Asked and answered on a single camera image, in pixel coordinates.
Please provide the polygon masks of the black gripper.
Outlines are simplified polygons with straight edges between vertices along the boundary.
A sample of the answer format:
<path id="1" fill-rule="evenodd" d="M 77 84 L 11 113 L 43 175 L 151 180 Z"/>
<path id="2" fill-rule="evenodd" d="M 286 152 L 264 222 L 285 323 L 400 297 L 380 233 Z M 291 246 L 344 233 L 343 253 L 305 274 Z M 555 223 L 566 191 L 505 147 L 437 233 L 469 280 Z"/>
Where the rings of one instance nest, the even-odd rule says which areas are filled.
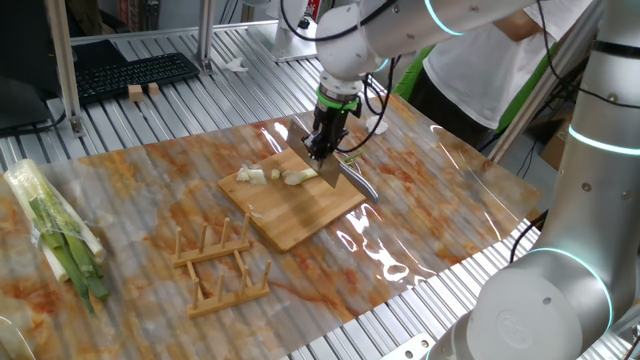
<path id="1" fill-rule="evenodd" d="M 333 155 L 342 140 L 349 134 L 345 128 L 348 112 L 329 107 L 325 110 L 316 107 L 314 110 L 313 132 L 302 139 L 311 164 L 321 168 L 325 159 Z"/>

